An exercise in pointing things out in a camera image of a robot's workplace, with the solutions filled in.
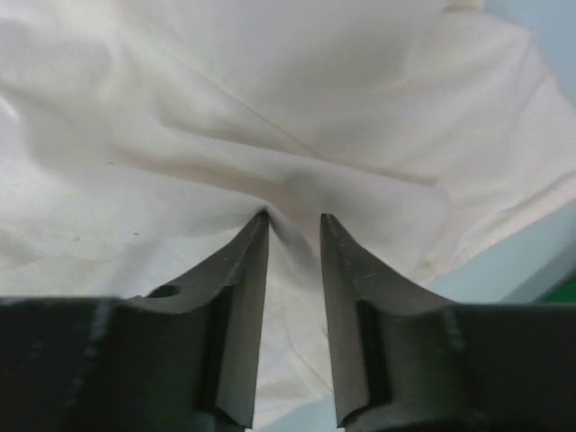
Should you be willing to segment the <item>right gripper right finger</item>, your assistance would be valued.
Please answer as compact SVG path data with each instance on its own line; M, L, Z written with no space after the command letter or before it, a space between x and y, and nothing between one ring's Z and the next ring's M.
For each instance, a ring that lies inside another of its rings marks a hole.
M347 431L572 431L575 309L462 304L320 218L337 425Z

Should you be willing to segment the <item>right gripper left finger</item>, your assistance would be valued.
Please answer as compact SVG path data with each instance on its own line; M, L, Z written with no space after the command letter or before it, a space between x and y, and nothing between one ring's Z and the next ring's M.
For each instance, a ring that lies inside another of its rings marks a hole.
M268 261L260 212L145 296L4 297L4 431L251 428Z

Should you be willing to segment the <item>cream white t shirt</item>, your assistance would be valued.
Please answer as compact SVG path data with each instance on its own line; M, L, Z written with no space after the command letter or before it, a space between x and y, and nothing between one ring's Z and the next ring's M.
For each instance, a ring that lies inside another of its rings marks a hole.
M144 294L261 210L259 431L336 427L320 215L461 302L575 255L575 110L478 1L4 1L1 293Z

